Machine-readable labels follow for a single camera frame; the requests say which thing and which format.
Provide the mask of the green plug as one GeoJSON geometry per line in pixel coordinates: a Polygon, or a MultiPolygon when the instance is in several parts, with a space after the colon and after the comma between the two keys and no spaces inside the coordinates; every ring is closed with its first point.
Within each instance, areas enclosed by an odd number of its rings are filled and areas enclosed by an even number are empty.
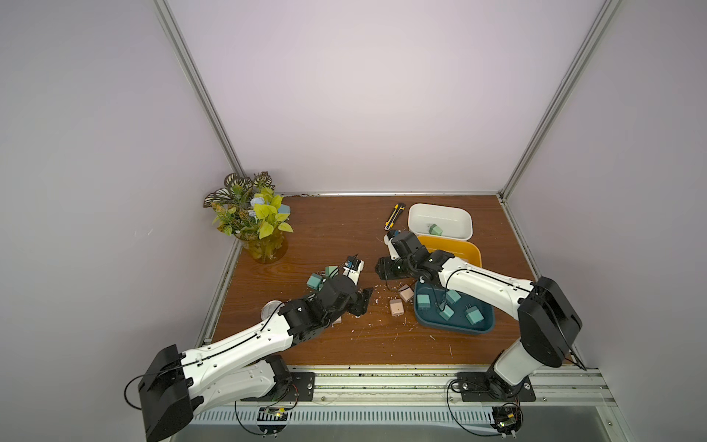
{"type": "Polygon", "coordinates": [[[325,273],[324,273],[324,275],[325,275],[326,278],[330,278],[330,277],[332,277],[332,276],[336,276],[336,274],[338,274],[338,271],[339,271],[339,267],[336,266],[336,265],[327,266],[327,267],[325,268],[325,273]]]}
{"type": "Polygon", "coordinates": [[[428,233],[433,236],[441,236],[443,234],[443,229],[437,224],[432,224],[429,227],[428,233]]]}

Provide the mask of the teal plug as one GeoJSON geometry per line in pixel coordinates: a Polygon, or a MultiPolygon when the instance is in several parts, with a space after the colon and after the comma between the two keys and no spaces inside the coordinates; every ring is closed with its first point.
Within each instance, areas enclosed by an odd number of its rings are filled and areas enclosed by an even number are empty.
{"type": "Polygon", "coordinates": [[[446,303],[449,305],[455,305],[461,300],[461,294],[456,290],[448,290],[445,294],[446,303]]]}
{"type": "Polygon", "coordinates": [[[425,309],[430,309],[432,307],[432,301],[427,294],[417,294],[415,296],[415,307],[424,311],[425,309]]]}
{"type": "Polygon", "coordinates": [[[454,315],[454,311],[451,307],[445,306],[438,311],[438,314],[444,322],[449,322],[454,315]]]}
{"type": "Polygon", "coordinates": [[[307,287],[314,291],[319,291],[323,286],[325,279],[321,274],[311,274],[307,280],[307,287]]]}
{"type": "Polygon", "coordinates": [[[484,321],[482,312],[476,306],[472,306],[465,310],[465,318],[471,326],[476,326],[484,321]]]}

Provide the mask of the teal plug bottom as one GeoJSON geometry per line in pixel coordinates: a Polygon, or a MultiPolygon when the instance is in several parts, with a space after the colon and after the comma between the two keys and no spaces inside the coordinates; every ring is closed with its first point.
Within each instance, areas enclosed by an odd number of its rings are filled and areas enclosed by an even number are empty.
{"type": "Polygon", "coordinates": [[[449,322],[454,315],[454,311],[451,307],[445,306],[438,311],[438,314],[444,322],[449,322]]]}

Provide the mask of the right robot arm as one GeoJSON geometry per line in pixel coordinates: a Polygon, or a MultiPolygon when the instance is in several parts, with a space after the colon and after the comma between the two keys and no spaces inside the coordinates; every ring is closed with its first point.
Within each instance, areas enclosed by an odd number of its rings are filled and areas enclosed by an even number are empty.
{"type": "Polygon", "coordinates": [[[541,276],[536,281],[503,276],[478,267],[446,250],[430,252],[410,231],[394,230],[384,239],[390,257],[381,258],[380,279],[415,279],[431,290],[430,303],[456,318],[460,302],[451,291],[490,305],[518,322],[520,337],[495,359],[484,383],[497,396],[510,396],[538,368],[559,368],[574,353],[583,322],[561,287],[541,276]]]}

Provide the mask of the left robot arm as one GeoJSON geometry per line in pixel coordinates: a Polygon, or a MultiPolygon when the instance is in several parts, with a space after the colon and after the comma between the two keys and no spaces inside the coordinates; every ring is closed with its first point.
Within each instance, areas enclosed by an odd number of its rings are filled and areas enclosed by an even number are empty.
{"type": "Polygon", "coordinates": [[[345,313],[366,314],[373,292],[350,276],[335,276],[226,339],[185,351],[174,344],[161,349],[133,379],[145,438],[166,440],[198,414],[231,401],[285,393],[291,376],[281,354],[318,337],[345,313]]]}

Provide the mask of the white storage box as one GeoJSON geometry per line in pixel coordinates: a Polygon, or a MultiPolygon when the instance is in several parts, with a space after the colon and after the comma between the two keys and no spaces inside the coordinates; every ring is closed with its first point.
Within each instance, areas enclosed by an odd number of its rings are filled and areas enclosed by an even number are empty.
{"type": "Polygon", "coordinates": [[[467,211],[435,204],[414,204],[408,213],[408,229],[416,235],[432,236],[429,227],[437,224],[443,229],[438,237],[468,241],[473,236],[473,222],[467,211]]]}

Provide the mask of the dark teal storage box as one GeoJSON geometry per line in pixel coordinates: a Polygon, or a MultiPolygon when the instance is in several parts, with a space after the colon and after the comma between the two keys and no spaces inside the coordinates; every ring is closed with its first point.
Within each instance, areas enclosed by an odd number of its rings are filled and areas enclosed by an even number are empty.
{"type": "Polygon", "coordinates": [[[493,331],[495,327],[495,310],[491,305],[458,290],[456,291],[461,294],[461,300],[455,305],[449,305],[445,299],[445,294],[448,290],[454,289],[442,289],[435,285],[420,282],[414,286],[414,313],[419,324],[426,328],[470,335],[481,335],[493,331]],[[424,311],[417,309],[415,307],[415,296],[417,294],[429,295],[432,307],[424,311]],[[438,314],[438,311],[445,306],[451,307],[454,311],[454,315],[449,322],[444,322],[438,314]],[[478,307],[484,316],[484,321],[476,326],[471,326],[465,318],[465,310],[472,306],[478,307]]]}

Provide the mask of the yellow storage box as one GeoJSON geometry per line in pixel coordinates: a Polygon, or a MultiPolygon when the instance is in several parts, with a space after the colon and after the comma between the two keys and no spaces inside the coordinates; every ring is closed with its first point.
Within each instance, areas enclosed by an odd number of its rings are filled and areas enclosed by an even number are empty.
{"type": "Polygon", "coordinates": [[[479,248],[469,241],[459,241],[458,239],[447,239],[438,236],[419,236],[419,241],[429,250],[444,250],[450,252],[456,257],[475,265],[482,267],[482,254],[479,248]]]}

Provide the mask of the pink plug right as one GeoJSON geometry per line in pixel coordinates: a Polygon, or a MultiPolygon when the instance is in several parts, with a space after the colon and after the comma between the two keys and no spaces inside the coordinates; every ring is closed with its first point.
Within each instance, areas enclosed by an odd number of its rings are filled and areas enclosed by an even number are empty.
{"type": "Polygon", "coordinates": [[[414,289],[412,287],[405,287],[399,292],[399,296],[403,302],[410,302],[414,298],[414,289]]]}

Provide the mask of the pink plug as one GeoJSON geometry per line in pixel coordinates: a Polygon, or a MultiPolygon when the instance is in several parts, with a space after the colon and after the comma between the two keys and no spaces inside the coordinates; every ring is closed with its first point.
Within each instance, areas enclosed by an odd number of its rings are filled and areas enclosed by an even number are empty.
{"type": "Polygon", "coordinates": [[[404,304],[401,299],[390,300],[390,314],[392,317],[399,317],[404,314],[404,304]]]}
{"type": "Polygon", "coordinates": [[[414,289],[412,287],[405,287],[399,292],[399,296],[403,302],[410,302],[414,298],[414,289]]]}

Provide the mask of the pink plug lower centre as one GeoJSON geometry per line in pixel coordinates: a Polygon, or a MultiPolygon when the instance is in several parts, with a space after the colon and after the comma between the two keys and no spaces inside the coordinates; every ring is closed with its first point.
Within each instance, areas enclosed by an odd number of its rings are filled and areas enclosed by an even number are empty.
{"type": "Polygon", "coordinates": [[[401,299],[390,300],[390,314],[392,317],[399,317],[404,314],[404,304],[401,299]]]}

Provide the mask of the metal can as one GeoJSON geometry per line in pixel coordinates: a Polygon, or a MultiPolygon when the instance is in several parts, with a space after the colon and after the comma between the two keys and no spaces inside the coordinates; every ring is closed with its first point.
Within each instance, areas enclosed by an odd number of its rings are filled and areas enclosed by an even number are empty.
{"type": "Polygon", "coordinates": [[[283,302],[279,300],[271,300],[263,306],[261,309],[261,319],[267,320],[270,318],[278,309],[280,309],[283,302]]]}

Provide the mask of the artificial plant in amber vase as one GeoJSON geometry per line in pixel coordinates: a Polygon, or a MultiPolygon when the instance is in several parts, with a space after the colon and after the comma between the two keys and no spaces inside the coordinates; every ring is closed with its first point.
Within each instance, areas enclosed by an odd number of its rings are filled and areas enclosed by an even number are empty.
{"type": "Polygon", "coordinates": [[[204,197],[203,207],[215,212],[214,225],[238,239],[258,263],[274,263],[287,249],[291,209],[275,191],[272,177],[262,171],[251,177],[231,173],[223,186],[204,197]]]}

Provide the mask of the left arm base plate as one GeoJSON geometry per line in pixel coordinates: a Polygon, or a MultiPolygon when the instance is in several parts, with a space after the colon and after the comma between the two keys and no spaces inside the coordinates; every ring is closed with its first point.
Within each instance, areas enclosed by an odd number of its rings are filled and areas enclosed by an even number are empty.
{"type": "Polygon", "coordinates": [[[243,399],[246,403],[278,403],[278,401],[303,401],[309,403],[313,401],[316,386],[316,374],[311,371],[295,372],[291,374],[290,381],[283,386],[274,387],[270,392],[261,397],[250,397],[243,399]]]}

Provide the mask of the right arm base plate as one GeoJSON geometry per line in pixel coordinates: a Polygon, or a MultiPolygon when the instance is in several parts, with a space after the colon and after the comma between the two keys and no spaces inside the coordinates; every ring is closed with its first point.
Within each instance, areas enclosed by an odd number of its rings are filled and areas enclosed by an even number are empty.
{"type": "Polygon", "coordinates": [[[452,389],[461,395],[463,401],[532,403],[537,400],[528,377],[517,385],[511,385],[493,373],[460,372],[453,381],[452,389]]]}

